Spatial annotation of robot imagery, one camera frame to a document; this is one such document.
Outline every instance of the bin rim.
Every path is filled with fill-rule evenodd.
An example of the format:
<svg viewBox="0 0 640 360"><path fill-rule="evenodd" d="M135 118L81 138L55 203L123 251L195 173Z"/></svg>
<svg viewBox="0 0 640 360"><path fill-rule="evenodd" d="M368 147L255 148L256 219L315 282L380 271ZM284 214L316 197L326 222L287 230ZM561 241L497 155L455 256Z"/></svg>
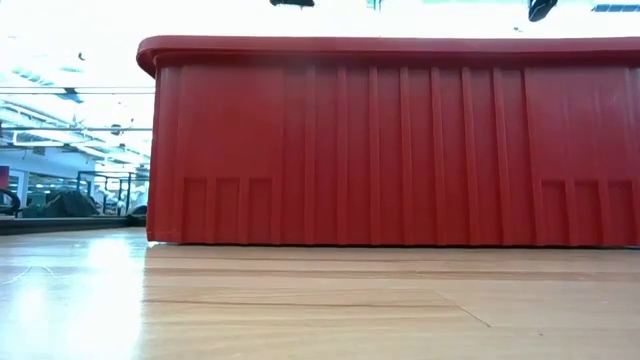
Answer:
<svg viewBox="0 0 640 360"><path fill-rule="evenodd" d="M384 57L414 59L618 60L640 64L640 37L453 39L159 35L142 40L137 63L155 77L161 55Z"/></svg>

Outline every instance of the red plastic bin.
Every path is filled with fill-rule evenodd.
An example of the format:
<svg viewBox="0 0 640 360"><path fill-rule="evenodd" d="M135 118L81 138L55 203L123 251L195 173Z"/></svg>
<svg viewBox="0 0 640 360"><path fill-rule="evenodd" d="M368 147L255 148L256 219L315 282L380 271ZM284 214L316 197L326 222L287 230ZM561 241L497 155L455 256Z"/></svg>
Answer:
<svg viewBox="0 0 640 360"><path fill-rule="evenodd" d="M640 245L640 39L146 39L148 238Z"/></svg>

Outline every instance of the red container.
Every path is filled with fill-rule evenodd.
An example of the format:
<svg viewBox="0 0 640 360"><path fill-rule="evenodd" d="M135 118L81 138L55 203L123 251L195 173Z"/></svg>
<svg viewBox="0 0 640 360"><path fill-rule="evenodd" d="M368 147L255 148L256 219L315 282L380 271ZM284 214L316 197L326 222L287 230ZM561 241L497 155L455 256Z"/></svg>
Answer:
<svg viewBox="0 0 640 360"><path fill-rule="evenodd" d="M163 36L148 237L640 245L640 39Z"/></svg>

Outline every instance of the wooden floor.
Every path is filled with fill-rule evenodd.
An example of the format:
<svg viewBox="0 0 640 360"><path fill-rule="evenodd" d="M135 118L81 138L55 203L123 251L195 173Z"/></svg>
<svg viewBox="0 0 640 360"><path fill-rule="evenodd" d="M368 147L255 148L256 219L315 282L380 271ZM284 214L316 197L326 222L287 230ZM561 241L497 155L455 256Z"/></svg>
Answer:
<svg viewBox="0 0 640 360"><path fill-rule="evenodd" d="M638 360L640 251L4 236L0 359Z"/></svg>

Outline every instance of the bin side panel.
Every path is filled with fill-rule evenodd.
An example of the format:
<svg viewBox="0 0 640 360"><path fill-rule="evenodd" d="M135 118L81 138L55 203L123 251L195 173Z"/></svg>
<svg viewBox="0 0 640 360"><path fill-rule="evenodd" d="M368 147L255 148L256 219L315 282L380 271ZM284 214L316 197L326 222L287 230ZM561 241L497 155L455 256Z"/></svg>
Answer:
<svg viewBox="0 0 640 360"><path fill-rule="evenodd" d="M638 244L638 71L162 68L151 240Z"/></svg>

